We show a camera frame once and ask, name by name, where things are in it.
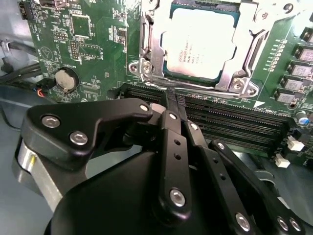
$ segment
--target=capacitor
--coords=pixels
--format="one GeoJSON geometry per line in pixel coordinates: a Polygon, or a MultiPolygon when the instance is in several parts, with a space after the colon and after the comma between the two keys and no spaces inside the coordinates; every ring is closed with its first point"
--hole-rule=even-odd
{"type": "Polygon", "coordinates": [[[58,88],[65,93],[73,92],[79,85],[78,75],[67,67],[62,67],[55,73],[55,80],[58,88]]]}
{"type": "Polygon", "coordinates": [[[295,114],[295,118],[298,120],[298,123],[301,125],[307,125],[310,122],[307,117],[307,114],[304,111],[297,112],[295,114]]]}

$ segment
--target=red wire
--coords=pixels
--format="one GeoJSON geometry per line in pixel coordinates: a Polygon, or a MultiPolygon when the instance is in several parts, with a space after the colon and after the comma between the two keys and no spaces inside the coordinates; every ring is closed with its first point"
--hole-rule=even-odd
{"type": "Polygon", "coordinates": [[[42,89],[37,90],[37,95],[40,97],[44,97],[45,95],[42,93],[42,89]]]}

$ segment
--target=metal screw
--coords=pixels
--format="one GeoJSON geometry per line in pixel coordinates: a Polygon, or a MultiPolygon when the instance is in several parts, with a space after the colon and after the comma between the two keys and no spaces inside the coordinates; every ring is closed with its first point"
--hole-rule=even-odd
{"type": "Polygon", "coordinates": [[[298,232],[301,231],[300,226],[298,225],[298,223],[293,218],[290,218],[289,221],[290,221],[291,225],[294,227],[294,229],[296,229],[298,232]]]}
{"type": "Polygon", "coordinates": [[[293,10],[293,5],[291,3],[288,3],[284,6],[284,11],[286,14],[289,14],[293,10]]]}
{"type": "Polygon", "coordinates": [[[283,228],[283,230],[285,230],[285,231],[289,230],[288,225],[285,223],[285,221],[283,220],[282,217],[277,217],[277,221],[278,221],[280,227],[283,228]]]}
{"type": "Polygon", "coordinates": [[[246,232],[250,231],[250,224],[248,220],[241,214],[237,213],[236,214],[236,220],[239,226],[246,232]]]}
{"type": "Polygon", "coordinates": [[[170,117],[171,117],[172,119],[177,119],[177,117],[176,117],[174,114],[170,114],[170,117]]]}
{"type": "Polygon", "coordinates": [[[194,129],[194,130],[197,130],[197,129],[198,129],[197,125],[195,125],[195,124],[193,124],[193,123],[191,123],[190,125],[191,125],[192,129],[194,129]]]}
{"type": "Polygon", "coordinates": [[[60,120],[58,120],[54,116],[45,116],[41,120],[44,126],[49,127],[49,128],[56,128],[60,125],[60,120]]]}
{"type": "Polygon", "coordinates": [[[245,83],[241,79],[235,79],[232,83],[232,88],[235,90],[240,90],[245,86],[245,83]]]}
{"type": "Polygon", "coordinates": [[[152,64],[149,61],[142,63],[142,69],[144,73],[151,73],[152,72],[152,64]]]}
{"type": "Polygon", "coordinates": [[[140,106],[140,108],[143,110],[143,111],[148,111],[148,108],[146,106],[144,106],[143,104],[140,106]]]}
{"type": "Polygon", "coordinates": [[[84,145],[88,141],[88,137],[80,131],[75,131],[70,134],[69,139],[76,145],[84,145]]]}
{"type": "Polygon", "coordinates": [[[218,147],[220,147],[222,150],[225,149],[225,146],[222,143],[217,143],[218,147]]]}
{"type": "Polygon", "coordinates": [[[186,203],[184,195],[177,189],[172,189],[170,191],[170,198],[172,202],[178,207],[183,207],[186,203]]]}
{"type": "Polygon", "coordinates": [[[133,72],[137,72],[137,66],[135,66],[135,65],[131,65],[131,71],[133,71],[133,72]]]}
{"type": "Polygon", "coordinates": [[[255,93],[256,93],[256,90],[253,89],[253,88],[251,88],[251,89],[248,90],[248,95],[253,95],[253,94],[255,94],[255,93]]]}

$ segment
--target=motherboard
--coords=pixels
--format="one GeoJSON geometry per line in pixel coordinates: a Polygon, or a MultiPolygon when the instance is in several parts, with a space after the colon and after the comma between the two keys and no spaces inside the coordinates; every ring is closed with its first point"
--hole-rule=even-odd
{"type": "Polygon", "coordinates": [[[26,0],[58,102],[174,89],[208,139],[313,165],[311,0],[26,0]]]}

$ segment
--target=wire connector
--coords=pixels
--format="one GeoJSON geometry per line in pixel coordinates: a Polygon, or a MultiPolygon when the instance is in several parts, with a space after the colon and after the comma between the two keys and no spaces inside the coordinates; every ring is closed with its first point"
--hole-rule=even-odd
{"type": "Polygon", "coordinates": [[[48,90],[54,88],[56,85],[57,83],[54,78],[44,78],[36,83],[36,88],[42,89],[43,92],[47,92],[48,90]]]}
{"type": "Polygon", "coordinates": [[[304,147],[304,144],[302,142],[297,141],[294,137],[288,136],[287,140],[288,149],[291,151],[301,151],[304,147]]]}
{"type": "Polygon", "coordinates": [[[276,154],[275,164],[281,168],[287,168],[290,165],[290,162],[287,159],[284,159],[281,154],[276,154]]]}

